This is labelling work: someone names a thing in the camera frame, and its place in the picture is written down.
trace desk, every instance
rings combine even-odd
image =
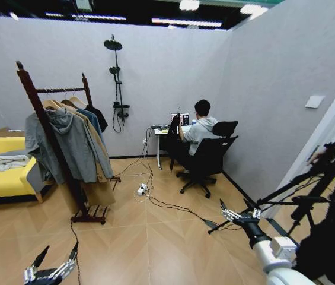
[[[188,132],[191,128],[191,125],[188,126],[181,126],[183,133],[185,134]],[[161,165],[161,158],[160,158],[160,152],[161,150],[159,149],[159,143],[161,142],[161,136],[162,135],[167,135],[166,132],[162,132],[160,129],[154,129],[154,134],[157,136],[157,162],[158,162],[158,169],[162,170],[162,165]]]

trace robotic arm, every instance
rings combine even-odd
[[[76,266],[76,256],[78,254],[77,242],[72,249],[70,256],[58,268],[38,270],[50,246],[47,246],[34,260],[33,264],[24,270],[24,284],[28,285],[56,285],[60,284]]]
[[[223,216],[241,226],[249,237],[249,245],[267,274],[267,285],[314,285],[306,276],[291,269],[292,263],[289,259],[295,252],[296,245],[285,236],[274,237],[272,240],[258,226],[261,210],[236,213],[227,209],[221,199],[220,205]]]

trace ceiling light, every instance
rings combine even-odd
[[[160,18],[152,18],[151,21],[153,23],[158,23],[158,24],[196,25],[196,26],[202,26],[202,27],[221,27],[222,25],[221,22],[160,19]]]
[[[198,9],[200,1],[198,0],[181,0],[179,9],[185,11],[195,11]]]
[[[240,12],[242,14],[254,14],[255,12],[259,11],[259,9],[261,8],[262,8],[261,5],[246,4],[241,8]]]
[[[71,16],[78,18],[87,18],[87,19],[126,21],[126,17],[120,17],[120,16],[102,16],[102,15],[89,15],[89,14],[71,15]]]
[[[13,12],[9,13],[9,16],[11,16],[13,19],[15,19],[16,21],[19,20],[18,16],[16,14],[14,14]]]
[[[49,17],[64,17],[62,14],[58,14],[58,13],[49,13],[49,12],[46,12],[45,15],[46,15],[46,16],[49,16]]]
[[[269,9],[265,8],[265,7],[261,7],[261,9],[259,9],[258,11],[252,13],[249,17],[249,20],[255,19],[258,16],[261,16],[263,13],[267,12]]]

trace doorframe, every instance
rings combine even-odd
[[[296,175],[303,173],[306,170],[307,160],[318,147],[321,148],[325,143],[329,143],[333,136],[335,135],[335,99],[332,104],[324,114],[323,118],[320,120],[315,131],[312,133],[301,152],[295,159],[294,163],[291,165],[290,169],[287,171],[286,175],[283,177],[277,189],[286,185],[290,182],[292,178]],[[278,201],[282,199],[288,193],[284,193],[277,196],[273,201]],[[280,205],[276,205],[266,212],[263,216],[267,218],[273,218],[280,209]]]

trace man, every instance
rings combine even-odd
[[[179,137],[182,142],[190,143],[189,155],[194,156],[199,144],[204,138],[219,138],[212,133],[213,126],[218,122],[215,118],[209,117],[210,104],[207,100],[200,100],[195,104],[197,122],[190,130],[183,134],[181,123],[179,123]]]

